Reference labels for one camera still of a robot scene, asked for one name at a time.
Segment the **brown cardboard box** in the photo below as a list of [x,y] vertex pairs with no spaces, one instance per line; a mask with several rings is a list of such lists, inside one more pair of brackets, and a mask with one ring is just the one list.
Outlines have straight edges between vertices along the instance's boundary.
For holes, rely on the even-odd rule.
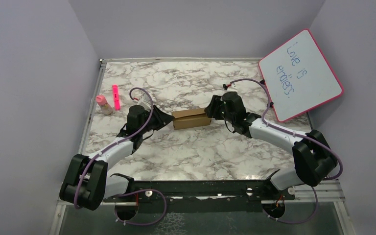
[[205,113],[205,108],[196,108],[172,112],[174,130],[190,129],[208,126],[211,118]]

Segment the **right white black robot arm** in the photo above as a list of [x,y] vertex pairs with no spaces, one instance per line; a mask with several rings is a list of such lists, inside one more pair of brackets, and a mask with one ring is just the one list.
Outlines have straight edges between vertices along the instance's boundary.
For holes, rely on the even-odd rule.
[[266,141],[293,156],[293,167],[278,170],[264,180],[261,190],[269,199],[293,186],[317,186],[339,163],[322,133],[299,132],[269,123],[262,116],[247,112],[236,92],[213,95],[205,113],[209,118],[230,123],[235,133]]

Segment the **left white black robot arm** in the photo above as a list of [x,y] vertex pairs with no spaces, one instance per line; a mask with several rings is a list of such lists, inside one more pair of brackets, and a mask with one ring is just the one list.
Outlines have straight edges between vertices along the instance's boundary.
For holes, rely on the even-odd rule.
[[129,184],[132,178],[118,175],[109,180],[108,170],[123,158],[135,153],[141,146],[145,133],[158,131],[173,120],[174,116],[164,113],[157,106],[131,106],[127,122],[110,144],[88,156],[76,154],[72,157],[59,198],[74,204],[76,208],[92,211],[107,198],[108,187],[113,187],[111,195],[116,194],[122,201],[132,199],[134,187]]

